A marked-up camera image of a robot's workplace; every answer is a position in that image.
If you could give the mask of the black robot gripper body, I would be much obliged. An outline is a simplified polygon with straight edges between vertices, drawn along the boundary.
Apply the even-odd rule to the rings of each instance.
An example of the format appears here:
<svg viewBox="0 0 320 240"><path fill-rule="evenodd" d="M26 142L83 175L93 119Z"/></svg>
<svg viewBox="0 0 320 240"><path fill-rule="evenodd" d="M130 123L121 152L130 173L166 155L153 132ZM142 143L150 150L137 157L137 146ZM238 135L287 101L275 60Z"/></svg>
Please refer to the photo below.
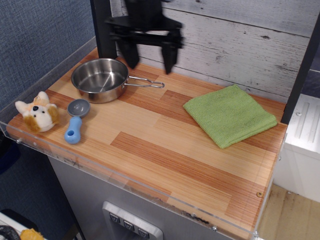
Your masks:
<svg viewBox="0 0 320 240"><path fill-rule="evenodd" d="M137 45L182 48L182 24L163 14L161 0L126 0L125 7L127 15L105 20L111 26L111 39L120 48L133 49Z"/></svg>

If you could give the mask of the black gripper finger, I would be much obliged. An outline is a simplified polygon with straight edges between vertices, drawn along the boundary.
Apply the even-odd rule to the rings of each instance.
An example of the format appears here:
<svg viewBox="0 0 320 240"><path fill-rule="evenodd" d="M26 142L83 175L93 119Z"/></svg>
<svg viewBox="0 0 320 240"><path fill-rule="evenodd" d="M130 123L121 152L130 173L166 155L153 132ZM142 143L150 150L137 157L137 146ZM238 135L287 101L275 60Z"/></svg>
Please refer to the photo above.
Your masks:
<svg viewBox="0 0 320 240"><path fill-rule="evenodd" d="M134 69L140 61L137 45L122 40L119 40L117 45L128 66Z"/></svg>
<svg viewBox="0 0 320 240"><path fill-rule="evenodd" d="M164 44L161 47L163 63L166 74L170 74L173 66L177 63L178 50L182 48L182 45L170 45Z"/></svg>

